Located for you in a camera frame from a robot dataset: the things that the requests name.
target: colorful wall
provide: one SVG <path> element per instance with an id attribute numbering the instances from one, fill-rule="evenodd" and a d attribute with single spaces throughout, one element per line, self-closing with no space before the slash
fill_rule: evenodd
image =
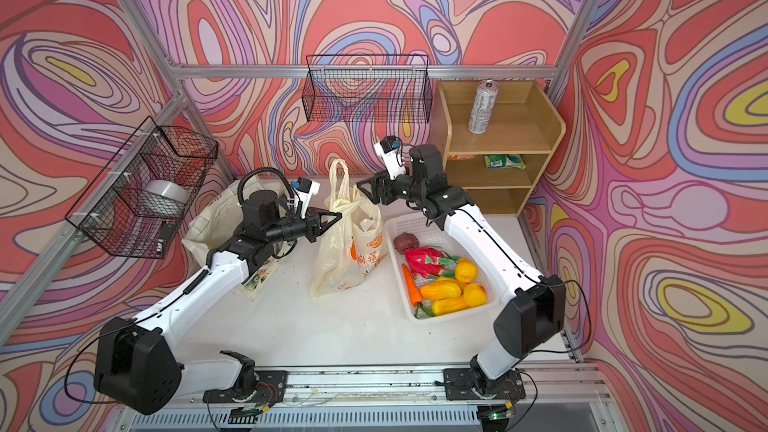
<path id="1" fill-rule="evenodd" d="M 767 70 L 768 0 L 604 0 L 572 64 L 525 212 L 629 430 L 768 429 Z"/>
<path id="2" fill-rule="evenodd" d="M 2 0 L 0 68 L 2 300 L 169 92 L 116 0 Z M 197 210 L 222 189 L 219 175 L 209 174 Z M 66 398 L 66 367 L 105 321 L 156 302 L 193 262 L 179 240 L 163 261 L 112 258 L 84 242 L 0 349 L 0 431 L 96 430 L 110 406 Z M 89 350 L 70 390 L 94 400 Z"/>
<path id="3" fill-rule="evenodd" d="M 174 61 L 306 64 L 315 53 L 426 53 L 438 64 L 552 64 L 581 0 L 141 0 Z M 242 173 L 327 174 L 336 157 L 381 168 L 376 136 L 423 142 L 425 124 L 306 123 L 302 80 L 189 80 Z"/>

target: orange carrot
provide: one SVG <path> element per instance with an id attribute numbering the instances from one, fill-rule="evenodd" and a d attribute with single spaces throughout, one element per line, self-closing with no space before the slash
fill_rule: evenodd
<path id="1" fill-rule="evenodd" d="M 402 273 L 406 276 L 406 284 L 408 284 L 408 296 L 411 299 L 411 305 L 415 307 L 416 304 L 424 302 L 424 299 L 422 298 L 422 294 L 418 291 L 416 283 L 413 281 L 413 275 L 411 275 L 411 271 L 408 270 L 408 267 L 406 267 L 405 264 L 402 264 Z"/>

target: yellow fruit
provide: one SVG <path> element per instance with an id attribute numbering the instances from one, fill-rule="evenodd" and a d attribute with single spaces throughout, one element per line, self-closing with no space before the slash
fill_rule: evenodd
<path id="1" fill-rule="evenodd" d="M 469 305 L 461 297 L 444 298 L 432 304 L 432 313 L 435 315 L 445 315 L 451 312 L 465 311 L 468 308 Z"/>
<path id="2" fill-rule="evenodd" d="M 462 289 L 453 282 L 433 282 L 422 285 L 418 290 L 422 297 L 428 301 L 438 301 L 442 298 L 456 298 L 462 296 Z"/>
<path id="3" fill-rule="evenodd" d="M 459 286 L 459 288 L 460 288 L 461 290 L 464 290 L 464 287 L 466 287 L 466 286 L 467 286 L 467 283 L 466 283 L 466 282 L 457 281 L 456 279 L 454 279 L 454 278 L 451 278 L 451 277 L 443 277 L 443 276 L 440 276 L 440 277 L 437 277 L 437 279 L 435 280 L 435 282 L 450 282 L 450 283 L 452 283 L 452 284 L 456 284 L 456 285 L 458 285 L 458 286 Z"/>
<path id="4" fill-rule="evenodd" d="M 469 284 L 464 287 L 464 302 L 469 307 L 478 307 L 488 301 L 488 294 L 480 284 Z"/>
<path id="5" fill-rule="evenodd" d="M 470 283 L 478 277 L 478 266 L 465 258 L 460 258 L 456 264 L 456 280 Z"/>

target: white plastic basket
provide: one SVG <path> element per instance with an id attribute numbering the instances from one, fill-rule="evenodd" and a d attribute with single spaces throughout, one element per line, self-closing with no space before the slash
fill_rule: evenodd
<path id="1" fill-rule="evenodd" d="M 404 232 L 408 232 L 417 237 L 419 247 L 426 247 L 428 245 L 437 246 L 449 255 L 457 255 L 472 260 L 464 247 L 459 245 L 452 237 L 449 237 L 448 234 L 440 230 L 440 227 L 434 223 L 427 227 L 426 220 L 427 219 L 423 214 L 416 212 L 414 214 L 408 214 L 407 216 L 390 218 L 384 223 L 384 235 L 387 244 L 389 245 L 389 257 L 392 258 L 392 266 L 395 269 L 395 276 L 397 277 L 397 283 L 399 284 L 402 304 L 405 306 L 406 313 L 410 319 L 420 323 L 429 322 L 430 324 L 433 324 L 436 321 L 446 321 L 452 318 L 475 314 L 484 311 L 487 307 L 495 305 L 498 302 L 498 293 L 485 272 L 478 267 L 478 277 L 475 280 L 475 283 L 482 285 L 485 288 L 485 292 L 488 294 L 488 301 L 485 304 L 480 305 L 479 307 L 468 308 L 465 311 L 453 312 L 452 314 L 439 315 L 437 317 L 415 318 L 413 316 L 415 308 L 411 305 L 410 298 L 408 298 L 408 285 L 406 284 L 405 277 L 402 273 L 402 266 L 407 266 L 408 264 L 406 263 L 406 256 L 400 255 L 395 248 L 395 237 Z M 424 284 L 434 282 L 436 276 L 433 277 L 434 278 L 423 278 L 421 275 L 417 274 L 414 278 L 414 282 L 417 287 L 421 287 Z M 425 300 L 424 306 L 431 308 L 432 301 Z"/>

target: wooden shelf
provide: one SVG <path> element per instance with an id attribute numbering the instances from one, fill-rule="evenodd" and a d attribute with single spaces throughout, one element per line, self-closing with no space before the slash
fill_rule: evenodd
<path id="1" fill-rule="evenodd" d="M 443 156 L 451 184 L 470 191 L 485 214 L 522 210 L 565 134 L 565 122 L 534 81 L 499 83 L 488 130 L 467 129 L 475 101 L 475 81 L 437 81 L 428 142 Z M 485 168 L 486 154 L 519 154 L 525 169 Z M 476 155 L 447 160 L 448 155 Z"/>
<path id="2" fill-rule="evenodd" d="M 530 171 L 520 168 L 485 168 L 482 156 L 448 160 L 446 174 L 457 186 L 471 188 L 530 188 Z"/>

